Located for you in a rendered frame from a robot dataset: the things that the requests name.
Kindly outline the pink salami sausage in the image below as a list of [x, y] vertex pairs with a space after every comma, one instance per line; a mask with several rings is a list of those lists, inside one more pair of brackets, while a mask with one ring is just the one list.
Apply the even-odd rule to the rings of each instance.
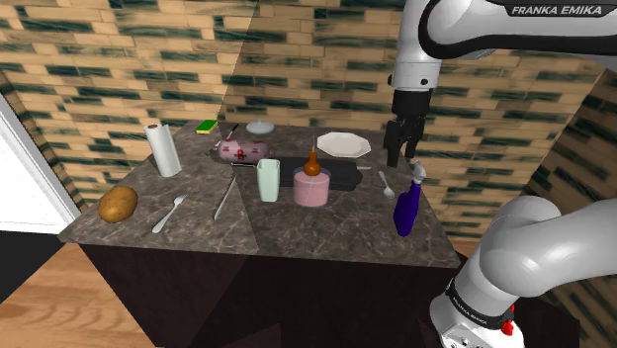
[[223, 139], [217, 148], [221, 160], [233, 163], [257, 164], [263, 158], [269, 158], [272, 151], [260, 140]]

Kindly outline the silver table knife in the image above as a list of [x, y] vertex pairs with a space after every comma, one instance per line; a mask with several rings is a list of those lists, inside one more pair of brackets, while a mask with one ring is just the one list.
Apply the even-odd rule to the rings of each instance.
[[225, 204], [225, 202], [227, 200], [227, 197], [228, 197], [228, 195], [229, 195], [233, 185], [235, 184], [235, 181], [236, 181], [236, 175], [234, 175], [232, 177], [232, 179], [229, 182], [229, 184], [228, 184], [228, 186], [227, 186], [227, 188], [226, 188], [222, 198], [220, 199], [220, 202], [217, 205], [217, 208], [215, 209], [215, 212], [213, 214], [213, 220], [217, 220], [219, 218], [221, 210], [222, 210], [222, 208], [223, 208], [223, 206], [224, 206], [224, 204]]

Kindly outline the white door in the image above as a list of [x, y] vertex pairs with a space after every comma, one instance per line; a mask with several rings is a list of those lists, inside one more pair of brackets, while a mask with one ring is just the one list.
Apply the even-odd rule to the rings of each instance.
[[59, 234], [80, 215], [0, 94], [0, 230]]

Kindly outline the black rectangular tray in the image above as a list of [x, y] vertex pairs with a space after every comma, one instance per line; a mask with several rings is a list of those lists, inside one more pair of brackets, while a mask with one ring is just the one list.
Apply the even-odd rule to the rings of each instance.
[[[294, 186], [294, 172], [303, 170], [308, 161], [303, 157], [279, 156], [280, 161], [280, 186]], [[317, 163], [322, 171], [328, 171], [330, 176], [329, 189], [336, 191], [354, 191], [363, 179], [363, 174], [357, 169], [353, 161], [318, 158]]]

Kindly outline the dark counter cabinet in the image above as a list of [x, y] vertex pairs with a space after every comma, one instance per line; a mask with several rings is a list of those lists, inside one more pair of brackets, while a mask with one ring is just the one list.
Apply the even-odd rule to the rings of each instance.
[[163, 348], [426, 348], [452, 268], [86, 245]]

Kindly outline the silver spoon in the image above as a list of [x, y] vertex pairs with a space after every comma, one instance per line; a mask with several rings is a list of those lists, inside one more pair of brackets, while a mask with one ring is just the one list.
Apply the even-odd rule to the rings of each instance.
[[385, 189], [383, 191], [384, 195], [389, 199], [393, 199], [396, 196], [396, 194], [392, 190], [392, 188], [389, 186], [385, 173], [383, 171], [379, 171], [378, 174], [385, 185]]

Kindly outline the white octagonal plate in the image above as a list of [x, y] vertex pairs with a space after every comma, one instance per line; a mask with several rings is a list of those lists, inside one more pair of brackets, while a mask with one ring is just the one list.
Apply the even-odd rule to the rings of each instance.
[[371, 151], [370, 142], [355, 133], [331, 131], [316, 139], [316, 146], [333, 157], [359, 158]]

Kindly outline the brown potato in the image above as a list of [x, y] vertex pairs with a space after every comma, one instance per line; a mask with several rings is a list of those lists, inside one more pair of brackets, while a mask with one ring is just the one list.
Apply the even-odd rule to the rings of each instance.
[[99, 217], [107, 223], [116, 223], [129, 218], [137, 205], [138, 195], [130, 187], [118, 186], [99, 201]]

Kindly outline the blue spray bottle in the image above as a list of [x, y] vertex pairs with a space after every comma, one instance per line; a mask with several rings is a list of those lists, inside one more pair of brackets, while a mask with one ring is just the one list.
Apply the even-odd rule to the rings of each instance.
[[426, 171], [419, 159], [414, 161], [413, 178], [409, 189], [397, 197], [393, 221], [397, 234], [406, 237], [410, 234], [419, 209], [421, 183], [426, 178]]

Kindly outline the brown gourd-shaped bottle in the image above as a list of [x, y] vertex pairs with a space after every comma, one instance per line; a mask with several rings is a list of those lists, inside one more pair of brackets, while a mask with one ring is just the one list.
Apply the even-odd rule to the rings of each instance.
[[304, 173], [310, 177], [317, 176], [320, 173], [320, 165], [317, 162], [315, 151], [315, 138], [312, 139], [311, 152], [308, 154], [308, 161], [304, 165]]

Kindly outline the mint green cup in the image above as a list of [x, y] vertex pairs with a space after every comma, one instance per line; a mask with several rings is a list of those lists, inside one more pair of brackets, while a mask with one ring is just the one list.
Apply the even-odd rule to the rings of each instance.
[[266, 203], [276, 202], [280, 186], [280, 161], [263, 158], [258, 162], [256, 169], [261, 201]]

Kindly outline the white paper towel roll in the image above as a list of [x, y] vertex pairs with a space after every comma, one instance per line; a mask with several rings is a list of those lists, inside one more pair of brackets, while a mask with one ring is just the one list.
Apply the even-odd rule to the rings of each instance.
[[182, 167], [169, 126], [150, 124], [144, 127], [144, 132], [160, 176], [168, 178], [178, 174]]

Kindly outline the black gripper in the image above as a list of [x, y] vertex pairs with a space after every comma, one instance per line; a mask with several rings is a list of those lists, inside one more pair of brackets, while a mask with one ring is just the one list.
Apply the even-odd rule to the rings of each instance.
[[[383, 148], [387, 151], [387, 165], [397, 168], [400, 148], [406, 142], [405, 156], [413, 158], [418, 143], [423, 138], [425, 118], [430, 109], [432, 90], [401, 91], [395, 90], [392, 102], [392, 112], [397, 121], [388, 121], [384, 137]], [[418, 117], [409, 122], [408, 136], [405, 121]]]

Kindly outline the pink round jar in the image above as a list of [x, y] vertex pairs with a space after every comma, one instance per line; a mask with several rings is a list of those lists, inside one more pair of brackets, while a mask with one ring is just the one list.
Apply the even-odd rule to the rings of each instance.
[[316, 176], [309, 176], [302, 167], [293, 172], [294, 202], [304, 207], [322, 207], [326, 204], [329, 193], [330, 172], [321, 168]]

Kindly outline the silver fork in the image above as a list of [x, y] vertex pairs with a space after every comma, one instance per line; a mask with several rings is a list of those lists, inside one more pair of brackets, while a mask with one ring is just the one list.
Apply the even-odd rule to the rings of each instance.
[[182, 204], [182, 202], [188, 197], [188, 194], [178, 196], [173, 201], [172, 209], [152, 228], [152, 233], [159, 233], [164, 225], [168, 222], [170, 217], [174, 214], [174, 212], [178, 209], [178, 207]]

